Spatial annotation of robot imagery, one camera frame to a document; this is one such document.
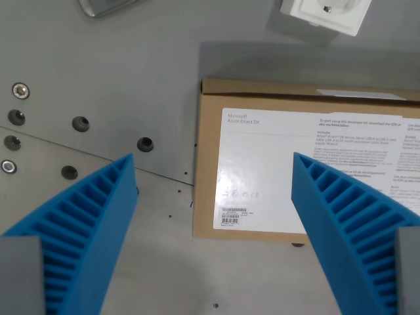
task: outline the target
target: bolt hole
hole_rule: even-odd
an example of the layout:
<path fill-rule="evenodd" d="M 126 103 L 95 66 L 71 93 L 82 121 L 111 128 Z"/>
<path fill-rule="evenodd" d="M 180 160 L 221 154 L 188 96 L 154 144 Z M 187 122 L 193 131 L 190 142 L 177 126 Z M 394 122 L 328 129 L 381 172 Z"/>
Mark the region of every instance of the bolt hole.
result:
<path fill-rule="evenodd" d="M 12 143 L 15 145 L 19 145 L 20 144 L 20 140 L 17 139 L 15 136 L 12 136 Z"/>
<path fill-rule="evenodd" d="M 17 151 L 20 149 L 20 140 L 15 136 L 6 136 L 4 143 L 9 150 Z"/>
<path fill-rule="evenodd" d="M 85 133 L 91 127 L 91 125 L 89 124 L 89 120 L 87 120 L 87 118 L 83 116 L 74 117 L 72 121 L 72 126 L 76 131 L 79 131 L 80 133 Z"/>
<path fill-rule="evenodd" d="M 11 110 L 7 118 L 15 126 L 22 126 L 25 123 L 25 115 L 20 110 Z"/>
<path fill-rule="evenodd" d="M 154 148 L 154 143 L 151 138 L 144 136 L 137 141 L 137 148 L 141 152 L 150 152 Z"/>
<path fill-rule="evenodd" d="M 65 179 L 69 179 L 69 180 L 73 180 L 76 179 L 78 174 L 77 174 L 77 169 L 71 165 L 67 165 L 64 166 L 61 169 L 61 175 L 65 178 Z"/>

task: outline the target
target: metal plate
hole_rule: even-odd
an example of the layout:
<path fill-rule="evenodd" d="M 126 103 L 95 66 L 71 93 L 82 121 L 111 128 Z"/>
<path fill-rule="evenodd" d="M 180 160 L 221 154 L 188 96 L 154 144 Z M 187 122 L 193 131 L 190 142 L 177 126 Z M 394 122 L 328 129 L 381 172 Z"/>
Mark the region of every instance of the metal plate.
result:
<path fill-rule="evenodd" d="M 133 152 L 137 167 L 193 183 L 205 75 L 418 88 L 416 0 L 374 1 L 357 37 L 279 8 L 279 0 L 148 0 L 94 19 L 78 1 L 4 0 L 0 125 L 108 159 Z M 27 100 L 12 95 L 16 82 L 30 88 Z M 13 108 L 25 125 L 9 123 Z M 72 129 L 75 116 L 89 131 Z M 140 137 L 153 151 L 137 150 Z"/>
<path fill-rule="evenodd" d="M 9 134 L 22 148 L 0 146 L 18 166 L 0 172 L 0 233 L 75 182 L 62 166 L 73 165 L 79 180 L 109 163 L 0 128 L 0 138 Z M 309 245 L 192 239 L 192 187 L 140 170 L 136 179 L 140 201 L 103 315 L 340 314 Z"/>

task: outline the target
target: cardboard box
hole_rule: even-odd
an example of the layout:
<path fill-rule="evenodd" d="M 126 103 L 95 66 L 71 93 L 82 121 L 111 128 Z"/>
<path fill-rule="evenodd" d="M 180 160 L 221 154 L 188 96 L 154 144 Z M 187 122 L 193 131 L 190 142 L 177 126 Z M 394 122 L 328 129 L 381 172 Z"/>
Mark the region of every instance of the cardboard box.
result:
<path fill-rule="evenodd" d="M 362 113 L 420 118 L 419 91 L 204 79 L 201 85 L 193 236 L 307 243 L 306 234 L 213 228 L 223 108 Z"/>

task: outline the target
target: white label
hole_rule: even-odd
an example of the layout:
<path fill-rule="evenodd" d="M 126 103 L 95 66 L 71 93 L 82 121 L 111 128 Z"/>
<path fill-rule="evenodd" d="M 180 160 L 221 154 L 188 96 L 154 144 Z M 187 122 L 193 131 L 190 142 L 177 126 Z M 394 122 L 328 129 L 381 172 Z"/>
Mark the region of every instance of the white label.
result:
<path fill-rule="evenodd" d="M 213 227 L 304 233 L 290 199 L 294 152 L 420 213 L 420 119 L 225 108 Z"/>
<path fill-rule="evenodd" d="M 391 93 L 360 92 L 360 91 L 341 91 L 341 90 L 317 90 L 322 95 L 337 97 L 355 97 L 355 98 L 378 98 L 382 100 L 406 100 L 401 96 Z"/>

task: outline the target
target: screw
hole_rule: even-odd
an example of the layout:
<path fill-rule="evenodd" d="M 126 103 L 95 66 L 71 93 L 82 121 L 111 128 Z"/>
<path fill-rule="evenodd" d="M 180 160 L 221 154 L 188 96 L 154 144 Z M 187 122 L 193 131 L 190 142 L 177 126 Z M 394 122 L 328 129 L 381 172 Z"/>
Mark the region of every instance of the screw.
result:
<path fill-rule="evenodd" d="M 12 88 L 13 95 L 20 100 L 25 100 L 29 97 L 29 88 L 23 83 L 16 83 Z"/>
<path fill-rule="evenodd" d="M 5 159 L 3 162 L 1 162 L 1 170 L 6 174 L 14 174 L 17 169 L 18 168 L 13 161 Z"/>

